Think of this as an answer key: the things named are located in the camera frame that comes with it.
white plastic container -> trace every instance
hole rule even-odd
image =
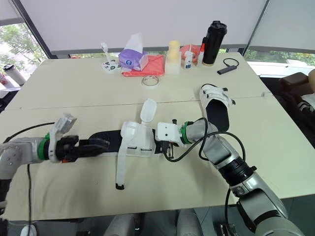
[[[181,71],[182,52],[179,51],[180,42],[173,40],[168,44],[165,60],[165,75],[179,75]]]

tape roll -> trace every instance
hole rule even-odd
[[[146,86],[149,89],[156,88],[159,84],[159,78],[155,75],[149,75],[146,77],[143,77],[141,81],[142,85]]]

window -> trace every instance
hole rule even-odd
[[[255,51],[248,49],[244,55],[247,61],[276,62],[315,66],[315,54],[278,51]]]
[[[42,48],[25,23],[0,27],[0,71],[14,64],[28,79],[37,66],[47,59]]]

purple tissue box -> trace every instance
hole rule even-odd
[[[146,52],[140,53],[132,49],[124,49],[118,55],[122,67],[134,70],[143,70],[149,62]]]

glue bottle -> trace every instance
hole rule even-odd
[[[192,52],[191,52],[191,45],[189,47],[189,51],[185,52],[185,62],[184,62],[184,69],[190,69],[192,63]]]

